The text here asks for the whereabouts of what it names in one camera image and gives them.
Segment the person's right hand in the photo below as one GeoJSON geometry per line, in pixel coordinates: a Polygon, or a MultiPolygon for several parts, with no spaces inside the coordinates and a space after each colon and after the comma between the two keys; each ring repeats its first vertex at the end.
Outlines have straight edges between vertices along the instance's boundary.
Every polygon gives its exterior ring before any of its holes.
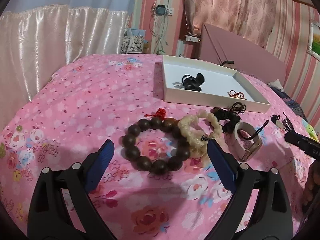
{"type": "Polygon", "coordinates": [[[306,213],[307,209],[313,202],[320,186],[319,161],[315,160],[309,167],[308,178],[302,195],[302,212],[306,213]]]}

